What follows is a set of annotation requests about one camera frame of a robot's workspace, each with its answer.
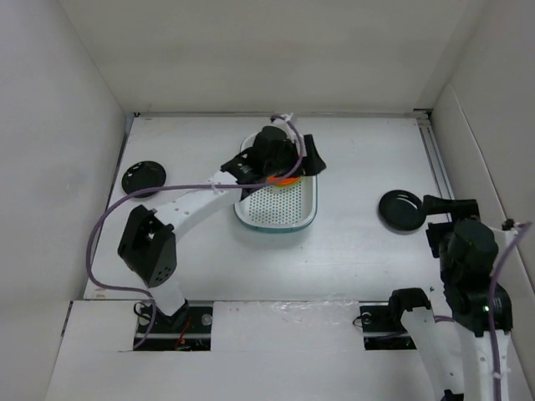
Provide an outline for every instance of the red wire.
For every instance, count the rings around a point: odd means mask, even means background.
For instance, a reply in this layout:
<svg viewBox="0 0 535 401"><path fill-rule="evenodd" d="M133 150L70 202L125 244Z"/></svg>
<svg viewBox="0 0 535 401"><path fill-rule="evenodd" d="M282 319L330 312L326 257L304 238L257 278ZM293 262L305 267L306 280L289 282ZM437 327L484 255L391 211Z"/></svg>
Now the red wire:
<svg viewBox="0 0 535 401"><path fill-rule="evenodd" d="M180 345L182 344L182 338L184 337L184 333L186 333L187 329L190 328L190 325L191 325L191 317L189 319L187 319L186 325L184 326L184 328L181 331L181 336L178 337L178 340L176 340L175 350L177 350L180 347Z"/></svg>

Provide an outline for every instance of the white perforated tray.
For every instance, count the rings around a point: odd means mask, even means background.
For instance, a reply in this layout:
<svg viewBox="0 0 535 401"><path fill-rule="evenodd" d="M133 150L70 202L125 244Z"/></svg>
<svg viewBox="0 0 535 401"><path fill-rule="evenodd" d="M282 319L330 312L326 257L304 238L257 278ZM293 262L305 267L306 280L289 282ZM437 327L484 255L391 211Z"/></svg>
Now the white perforated tray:
<svg viewBox="0 0 535 401"><path fill-rule="evenodd" d="M256 135L248 136L240 150L252 145ZM291 186L269 186L257 190L234 206L245 226L265 232L302 230L312 223L317 211L317 177L302 177Z"/></svg>

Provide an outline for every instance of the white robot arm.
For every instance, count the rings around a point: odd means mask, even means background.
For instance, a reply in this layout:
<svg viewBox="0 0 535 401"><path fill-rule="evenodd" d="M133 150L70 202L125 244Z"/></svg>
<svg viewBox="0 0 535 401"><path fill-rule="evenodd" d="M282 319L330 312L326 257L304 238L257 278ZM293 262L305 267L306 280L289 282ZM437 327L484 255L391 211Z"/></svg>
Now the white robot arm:
<svg viewBox="0 0 535 401"><path fill-rule="evenodd" d="M292 176L317 175L325 169L312 135L305 135L302 147L298 147L285 127L263 127L250 148L208 180L211 190L191 190L157 210L138 206L130 213L119 256L150 289L160 319L167 321L171 330L183 326L188 313L188 302L175 274L176 242L217 211L263 188L271 176L286 175L297 164Z"/></svg>

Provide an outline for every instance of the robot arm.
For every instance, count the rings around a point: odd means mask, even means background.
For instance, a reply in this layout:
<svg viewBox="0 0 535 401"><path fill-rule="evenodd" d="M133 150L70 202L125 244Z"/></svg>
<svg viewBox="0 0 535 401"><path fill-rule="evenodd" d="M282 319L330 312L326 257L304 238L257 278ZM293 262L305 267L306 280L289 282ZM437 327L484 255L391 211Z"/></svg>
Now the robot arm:
<svg viewBox="0 0 535 401"><path fill-rule="evenodd" d="M262 188L269 177L287 174L298 163L298 152L303 157L293 176L317 175L325 169L312 135L303 137L303 150L298 150L291 138L281 125L265 126L250 148L208 180L212 190L191 190L157 210L137 206L130 213L119 256L150 289L158 313L170 329L184 324L188 309L175 274L176 242L209 216Z"/></svg>
<svg viewBox="0 0 535 401"><path fill-rule="evenodd" d="M489 328L488 301L496 240L508 245L513 226L495 231L479 221L475 200L424 197L427 215L449 213L451 221L429 224L427 239L433 256L440 258L444 294L451 308L461 344L461 363L441 341L431 304L420 288L396 290L390 313L401 322L419 350L436 401L493 401L495 373ZM492 300L501 366L501 400L508 401L507 347L512 330L512 305L506 290L497 286Z"/></svg>

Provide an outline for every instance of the purple cable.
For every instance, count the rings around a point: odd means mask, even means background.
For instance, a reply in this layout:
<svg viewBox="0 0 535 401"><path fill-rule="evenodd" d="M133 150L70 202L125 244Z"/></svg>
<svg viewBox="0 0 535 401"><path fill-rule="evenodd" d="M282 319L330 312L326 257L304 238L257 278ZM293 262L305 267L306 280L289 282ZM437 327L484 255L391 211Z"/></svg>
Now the purple cable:
<svg viewBox="0 0 535 401"><path fill-rule="evenodd" d="M453 317L444 316L444 315L435 315L435 323L440 322L454 322ZM402 335L407 334L407 332L393 332L392 334L387 334L385 336L373 337L379 340L391 340L392 338L401 337Z"/></svg>
<svg viewBox="0 0 535 401"><path fill-rule="evenodd" d="M89 234L89 239L87 241L87 246L85 248L85 270L87 271L88 278L90 281L95 284L95 286L104 288L105 290L113 290L113 291L128 291L128 292L138 292L140 294L144 294L149 298L150 304L152 306L152 314L150 316L150 322L149 326L147 327L145 331L145 335L143 338L134 344L133 349L138 348L141 344L145 342L147 339L147 336L149 335L150 331L152 330L155 319L156 319L156 302L150 292L148 290L145 290L144 288L135 288L135 287L122 287L122 286L111 286L108 284L104 284L103 282L100 282L93 274L93 262L92 262L92 250L94 245L94 239L97 236L97 233L99 232L99 228L104 224L105 220L108 218L108 216L119 206L121 206L123 203L125 203L127 200L132 199L139 195L145 195L152 192L160 192L160 191L166 191L166 190L213 190L215 188L219 189L234 189L234 188L240 188L240 189L247 189L247 190L260 190L262 188L265 188L267 186L276 185L282 180L287 179L290 175L292 175L301 165L301 162L303 161L303 150L305 149L303 137L299 134L297 128L295 128L295 125L291 121L287 121L282 115L275 114L271 117L272 119L281 119L286 122L288 127L294 132L294 134L297 136L299 141L299 148L300 151L298 153L298 161L296 162L295 166L285 175L280 177L278 180L275 180L270 183L260 183L260 184L245 184L245 185L210 185L210 184L194 184L194 185L169 185L169 186L157 186L153 188L145 188L144 190L137 190L135 192L132 192L128 194L127 196L124 196L120 198L118 201L116 201L113 205L111 205L106 211L102 214L102 216L97 220L97 222L94 224L93 230L91 230L91 233Z"/></svg>
<svg viewBox="0 0 535 401"><path fill-rule="evenodd" d="M507 246L505 251L502 253L502 256L500 256L498 263L496 264L496 269L494 270L494 275L492 276L491 285L488 290L488 326L491 335L492 368L494 369L494 373L497 375L497 377L494 378L495 401L502 401L502 379L500 377L500 375L502 374L502 367L500 365L500 349L498 347L498 339L496 335L496 324L494 323L494 297L496 295L496 286L498 284L498 278L500 277L500 273L502 272L503 266L505 265L505 261L507 260L509 255L511 255L512 250L517 247L523 237L527 234L531 226L531 221L520 225L521 229L518 232L517 236L515 236L512 242Z"/></svg>

